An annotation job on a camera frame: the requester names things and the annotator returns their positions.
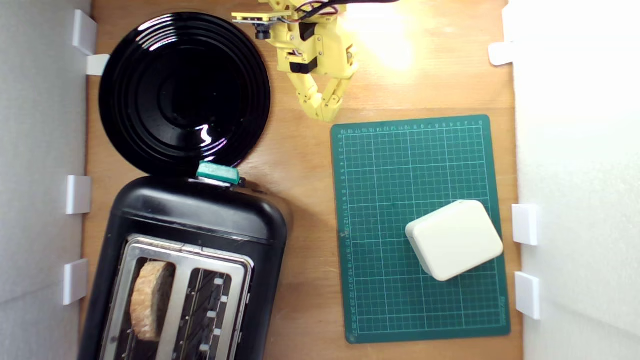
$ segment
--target green cutting mat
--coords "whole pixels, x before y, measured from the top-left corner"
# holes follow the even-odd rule
[[[404,234],[459,199],[481,201],[500,232],[489,118],[337,124],[331,138],[347,341],[508,334],[504,256],[440,282]]]

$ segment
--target wooden surface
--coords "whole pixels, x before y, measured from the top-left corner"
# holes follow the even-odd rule
[[[110,53],[140,23],[167,12],[196,10],[230,19],[232,11],[264,9],[256,1],[94,0],[98,52]],[[502,40],[506,0],[402,0],[356,5],[347,21],[356,33],[360,70],[337,122],[367,122],[485,113],[493,150],[505,243],[511,335],[497,338],[348,345],[340,294],[330,157],[330,124],[305,117],[275,52],[257,42],[273,93],[262,140],[241,173],[287,199],[295,225],[285,253],[266,359],[521,359],[522,317],[514,308],[513,272],[520,251],[511,239],[517,202],[513,78],[493,68],[486,48]],[[253,36],[251,27],[242,27]],[[100,123],[99,78],[88,80],[87,173],[92,211],[85,218],[83,256],[93,279],[108,214],[118,191],[143,174],[120,157]]]

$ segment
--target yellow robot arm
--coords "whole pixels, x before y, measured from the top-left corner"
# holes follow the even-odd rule
[[[335,5],[302,22],[303,1],[259,1],[268,2],[274,12],[233,13],[235,21],[253,24],[256,37],[276,47],[278,70],[291,79],[305,113],[313,119],[333,121],[358,68],[351,35],[336,16],[346,5]],[[319,92],[313,74],[331,78],[324,92]]]

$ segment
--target plate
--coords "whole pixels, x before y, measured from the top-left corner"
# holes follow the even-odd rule
[[[133,29],[100,83],[116,150],[152,175],[194,176],[201,160],[236,166],[258,142],[269,78],[248,36],[221,18],[170,13]]]

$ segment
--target white bracket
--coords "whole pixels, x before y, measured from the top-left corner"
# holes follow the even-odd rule
[[[67,176],[67,215],[91,211],[91,177]]]
[[[535,205],[511,205],[513,241],[525,245],[538,245],[538,207]]]
[[[62,304],[69,305],[86,296],[89,280],[89,261],[80,259],[65,265]]]
[[[98,33],[98,24],[82,10],[76,10],[74,14],[74,38],[73,45],[85,55],[95,54],[95,41]]]
[[[109,61],[108,54],[91,55],[86,57],[86,74],[94,76],[102,76],[104,67]]]
[[[503,42],[494,42],[489,44],[489,62],[493,66],[501,66],[513,62],[515,56],[515,26],[516,16],[514,14],[513,4],[507,4],[502,9],[502,32],[504,34]]]
[[[517,271],[516,309],[534,320],[540,320],[540,280]]]
[[[104,67],[109,61],[108,54],[95,55],[98,24],[81,10],[74,13],[74,34],[72,44],[87,55],[86,74],[102,76]]]

